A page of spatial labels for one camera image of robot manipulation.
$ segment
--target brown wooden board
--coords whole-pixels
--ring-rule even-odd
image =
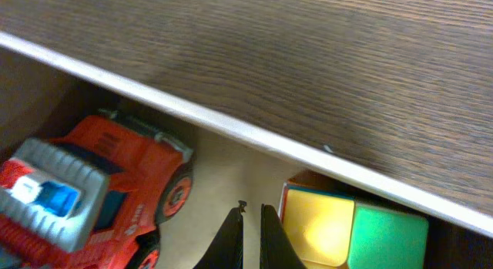
[[[0,0],[0,29],[493,214],[493,0]]]

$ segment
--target yellow square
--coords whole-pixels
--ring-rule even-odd
[[[354,201],[288,190],[283,227],[301,260],[338,267],[347,260]]]

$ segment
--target red toy vehicle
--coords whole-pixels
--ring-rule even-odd
[[[191,156],[118,112],[26,140],[0,170],[0,268],[154,268],[157,225],[190,193]]]

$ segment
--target green cube face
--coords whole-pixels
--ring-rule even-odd
[[[357,204],[347,265],[351,269],[421,269],[428,221],[423,217]]]

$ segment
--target dark wood panel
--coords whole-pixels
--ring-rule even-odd
[[[2,30],[493,214],[493,0],[0,0]]]

